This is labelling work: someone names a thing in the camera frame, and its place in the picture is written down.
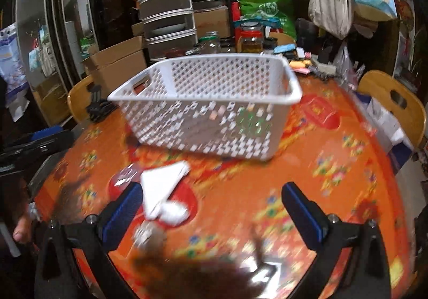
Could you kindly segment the person left hand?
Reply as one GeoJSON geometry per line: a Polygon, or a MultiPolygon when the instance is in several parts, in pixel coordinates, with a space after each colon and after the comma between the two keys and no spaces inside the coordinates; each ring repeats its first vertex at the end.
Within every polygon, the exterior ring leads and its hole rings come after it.
{"type": "Polygon", "coordinates": [[[29,213],[29,205],[25,204],[23,212],[20,215],[17,225],[14,228],[13,239],[20,244],[26,244],[31,240],[31,224],[32,220],[29,213]]]}

